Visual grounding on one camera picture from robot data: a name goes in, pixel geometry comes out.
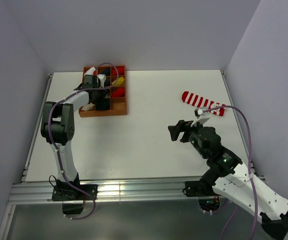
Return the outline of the beige red sock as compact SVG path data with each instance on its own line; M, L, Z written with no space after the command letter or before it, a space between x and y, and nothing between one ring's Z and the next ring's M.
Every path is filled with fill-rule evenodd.
M83 111L83 112L93 111L95 106L96 105L93 103L85 104L84 106L81 107L81 111Z

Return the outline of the dark green reindeer sock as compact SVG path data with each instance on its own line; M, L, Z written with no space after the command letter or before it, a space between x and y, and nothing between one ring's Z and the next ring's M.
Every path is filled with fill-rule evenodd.
M111 101L109 98L105 98L102 102L96 104L95 109L97 111L108 111L110 110Z

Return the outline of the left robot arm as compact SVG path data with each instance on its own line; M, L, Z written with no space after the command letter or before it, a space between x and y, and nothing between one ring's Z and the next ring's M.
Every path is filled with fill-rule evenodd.
M57 190L70 200L80 197L79 174L76 170L72 139L75 134L75 112L87 104L98 104L105 100L109 86L105 86L104 74L86 73L73 92L57 102L47 101L43 105L40 132L53 151L58 177Z

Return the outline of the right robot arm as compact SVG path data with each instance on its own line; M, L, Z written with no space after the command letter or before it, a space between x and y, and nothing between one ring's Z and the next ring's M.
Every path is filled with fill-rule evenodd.
M214 127L203 126L199 121L180 120L168 126L168 131L173 142L190 143L209 167L199 180L185 182L187 197L223 196L253 215L270 237L285 238L288 199L250 173L247 165L222 145Z

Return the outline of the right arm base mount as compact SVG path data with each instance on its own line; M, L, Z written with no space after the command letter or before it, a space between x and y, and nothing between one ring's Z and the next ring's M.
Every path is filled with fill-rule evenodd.
M201 180L186 181L182 193L188 198L197 197L201 210L208 213L218 212L228 204L225 198L221 202L220 195L213 191L212 186Z

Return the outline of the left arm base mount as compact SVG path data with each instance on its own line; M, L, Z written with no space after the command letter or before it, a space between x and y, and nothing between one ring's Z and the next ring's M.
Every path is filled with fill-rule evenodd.
M62 212L66 218L82 220L94 213L98 193L97 184L81 184L79 175L75 180L70 181L70 184L60 181L54 175L49 176L48 182L53 187L51 201L62 202ZM92 210L85 216L77 216L83 212L86 201L92 201Z

